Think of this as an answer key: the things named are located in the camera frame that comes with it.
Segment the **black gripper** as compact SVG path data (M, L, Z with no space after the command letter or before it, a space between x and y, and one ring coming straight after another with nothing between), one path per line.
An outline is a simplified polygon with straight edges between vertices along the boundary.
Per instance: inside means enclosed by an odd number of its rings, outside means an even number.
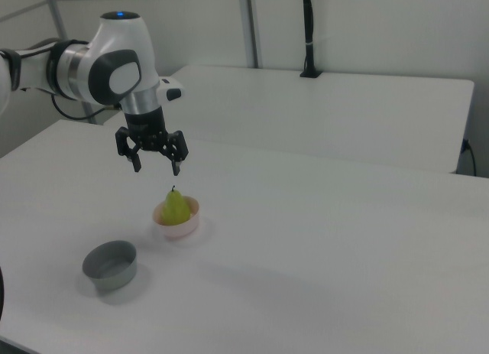
M134 171L141 170L139 149L144 151L161 152L171 161L174 176L180 173L180 165L189 154L184 134L178 130L167 133L164 113L161 107L144 114L125 114L128 128L120 127L115 133L117 152L132 163ZM131 148L128 139L136 145Z

